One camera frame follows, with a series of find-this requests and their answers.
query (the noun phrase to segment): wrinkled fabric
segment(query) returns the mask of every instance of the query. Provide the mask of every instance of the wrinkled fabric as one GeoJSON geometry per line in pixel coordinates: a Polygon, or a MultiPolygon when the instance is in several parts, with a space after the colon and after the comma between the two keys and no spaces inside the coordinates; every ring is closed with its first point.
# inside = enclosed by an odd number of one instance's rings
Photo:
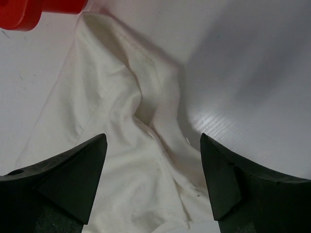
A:
{"type": "Polygon", "coordinates": [[[82,14],[17,168],[105,133],[84,233],[164,233],[212,220],[201,158],[177,124],[177,69],[109,16],[82,14]]]}

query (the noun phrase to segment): fabric fold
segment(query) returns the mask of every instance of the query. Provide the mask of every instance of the fabric fold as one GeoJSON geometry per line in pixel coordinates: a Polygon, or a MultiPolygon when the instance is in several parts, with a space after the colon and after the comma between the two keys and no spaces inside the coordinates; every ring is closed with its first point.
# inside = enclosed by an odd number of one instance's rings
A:
{"type": "Polygon", "coordinates": [[[177,69],[109,16],[83,13],[17,168],[105,133],[84,233],[164,233],[212,220],[201,158],[177,124],[177,69]]]}

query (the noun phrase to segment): red plastic cap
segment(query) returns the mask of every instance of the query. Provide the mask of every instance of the red plastic cap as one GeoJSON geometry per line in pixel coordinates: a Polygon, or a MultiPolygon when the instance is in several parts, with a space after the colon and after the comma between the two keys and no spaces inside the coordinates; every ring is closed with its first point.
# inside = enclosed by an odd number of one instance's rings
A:
{"type": "Polygon", "coordinates": [[[78,14],[87,0],[0,0],[0,28],[29,31],[42,12],[78,14]]]}

